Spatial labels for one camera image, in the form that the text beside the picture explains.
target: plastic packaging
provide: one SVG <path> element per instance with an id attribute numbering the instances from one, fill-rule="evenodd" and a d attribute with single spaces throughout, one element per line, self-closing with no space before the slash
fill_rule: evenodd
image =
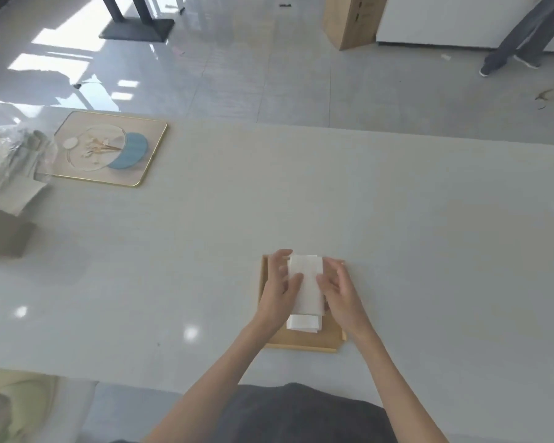
<path id="1" fill-rule="evenodd" d="M 0 208 L 11 204 L 13 196 L 29 196 L 22 191 L 38 192 L 51 178 L 56 155 L 53 136 L 41 132 L 36 123 L 0 126 Z M 17 199 L 22 206 L 7 212 L 20 213 L 29 200 Z"/>

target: tabletop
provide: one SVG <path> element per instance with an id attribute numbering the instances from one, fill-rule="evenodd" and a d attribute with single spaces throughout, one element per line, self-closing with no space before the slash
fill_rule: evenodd
<path id="1" fill-rule="evenodd" d="M 347 261 L 452 443 L 554 442 L 554 146 L 164 119 L 140 187 L 53 178 L 34 202 L 0 260 L 0 367 L 184 392 L 288 247 Z M 352 342 L 266 349 L 243 378 L 293 381 L 380 404 Z"/>

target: framed picture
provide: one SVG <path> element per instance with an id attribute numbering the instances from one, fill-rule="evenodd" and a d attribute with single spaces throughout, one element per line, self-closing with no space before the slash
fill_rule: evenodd
<path id="1" fill-rule="evenodd" d="M 73 111 L 55 133 L 54 175 L 138 186 L 167 127 L 148 118 Z"/>

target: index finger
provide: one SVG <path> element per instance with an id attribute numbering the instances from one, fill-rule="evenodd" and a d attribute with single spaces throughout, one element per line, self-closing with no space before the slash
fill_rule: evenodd
<path id="1" fill-rule="evenodd" d="M 343 285 L 353 286 L 351 277 L 349 276 L 347 268 L 345 267 L 344 262 L 342 260 L 334 259 L 329 256 L 325 256 L 323 259 L 330 267 L 332 267 L 334 270 L 337 271 L 337 275 L 339 276 L 339 283 L 341 286 Z"/>
<path id="2" fill-rule="evenodd" d="M 279 249 L 269 256 L 269 278 L 279 277 L 279 267 L 283 265 L 283 259 L 292 252 L 291 249 Z"/>

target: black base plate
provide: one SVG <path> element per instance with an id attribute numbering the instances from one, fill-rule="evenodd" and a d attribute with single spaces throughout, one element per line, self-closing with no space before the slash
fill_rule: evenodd
<path id="1" fill-rule="evenodd" d="M 99 38 L 109 40 L 133 40 L 137 42 L 164 42 L 166 41 L 174 20 L 157 19 L 152 25 L 144 25 L 139 18 L 125 18 L 124 22 L 111 21 Z"/>

